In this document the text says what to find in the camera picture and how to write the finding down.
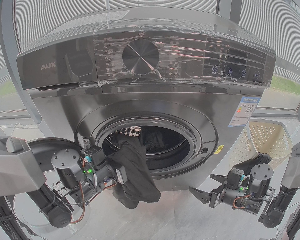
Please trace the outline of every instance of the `yellow warning sticker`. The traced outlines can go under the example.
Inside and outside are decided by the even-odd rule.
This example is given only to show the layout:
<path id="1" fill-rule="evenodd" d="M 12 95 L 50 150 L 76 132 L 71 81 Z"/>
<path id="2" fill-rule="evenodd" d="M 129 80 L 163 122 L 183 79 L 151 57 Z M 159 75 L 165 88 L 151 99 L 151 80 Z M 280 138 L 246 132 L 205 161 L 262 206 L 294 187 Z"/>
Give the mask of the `yellow warning sticker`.
<path id="1" fill-rule="evenodd" d="M 223 147 L 224 147 L 224 145 L 218 146 L 218 148 L 217 148 L 217 150 L 214 152 L 214 154 L 218 154 L 218 153 L 222 150 Z"/>

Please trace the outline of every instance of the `plastic wrap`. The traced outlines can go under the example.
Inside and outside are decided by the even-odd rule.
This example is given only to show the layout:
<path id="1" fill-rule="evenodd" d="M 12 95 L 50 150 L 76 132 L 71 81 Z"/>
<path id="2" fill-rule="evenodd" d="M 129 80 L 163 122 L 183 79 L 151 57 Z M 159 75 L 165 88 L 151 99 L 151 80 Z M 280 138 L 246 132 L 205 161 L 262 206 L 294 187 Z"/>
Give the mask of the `plastic wrap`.
<path id="1" fill-rule="evenodd" d="M 204 29 L 198 31 L 167 30 L 162 26 L 114 28 L 109 33 L 95 30 L 93 39 L 99 87 L 140 81 L 193 84 L 222 81 L 249 87 L 270 85 L 274 53 L 240 37 L 216 33 L 213 26 L 202 27 Z M 158 64 L 145 74 L 137 74 L 124 65 L 122 53 L 136 39 L 149 40 L 159 52 Z"/>

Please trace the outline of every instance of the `grass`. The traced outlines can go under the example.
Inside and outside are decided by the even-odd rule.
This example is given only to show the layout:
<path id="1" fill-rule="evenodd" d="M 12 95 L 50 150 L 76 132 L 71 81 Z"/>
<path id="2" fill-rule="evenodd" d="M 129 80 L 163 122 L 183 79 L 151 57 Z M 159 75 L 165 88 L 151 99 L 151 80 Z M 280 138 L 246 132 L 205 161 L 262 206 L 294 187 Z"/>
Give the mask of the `grass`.
<path id="1" fill-rule="evenodd" d="M 273 75 L 271 87 L 283 92 L 300 95 L 300 84 L 284 77 Z"/>
<path id="2" fill-rule="evenodd" d="M 16 92 L 16 89 L 12 81 L 0 84 L 0 97 L 13 92 Z"/>

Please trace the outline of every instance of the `energy label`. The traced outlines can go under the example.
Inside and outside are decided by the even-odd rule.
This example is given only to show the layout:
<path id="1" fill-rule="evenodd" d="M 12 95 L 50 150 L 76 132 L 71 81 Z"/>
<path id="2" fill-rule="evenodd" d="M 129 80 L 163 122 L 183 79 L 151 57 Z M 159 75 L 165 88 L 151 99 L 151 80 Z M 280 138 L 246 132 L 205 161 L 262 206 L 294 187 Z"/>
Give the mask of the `energy label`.
<path id="1" fill-rule="evenodd" d="M 242 97 L 228 127 L 245 126 L 260 101 L 260 97 Z"/>

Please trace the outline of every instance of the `play/pause button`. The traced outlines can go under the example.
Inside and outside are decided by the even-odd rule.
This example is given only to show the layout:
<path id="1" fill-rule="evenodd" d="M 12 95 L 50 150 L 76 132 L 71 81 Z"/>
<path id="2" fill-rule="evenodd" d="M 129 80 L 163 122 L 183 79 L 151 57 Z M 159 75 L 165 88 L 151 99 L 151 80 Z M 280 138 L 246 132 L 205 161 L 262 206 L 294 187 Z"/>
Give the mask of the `play/pause button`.
<path id="1" fill-rule="evenodd" d="M 260 77 L 260 72 L 259 72 L 259 71 L 256 71 L 256 72 L 253 74 L 253 77 L 254 77 L 255 79 L 259 79 L 259 77 Z"/>

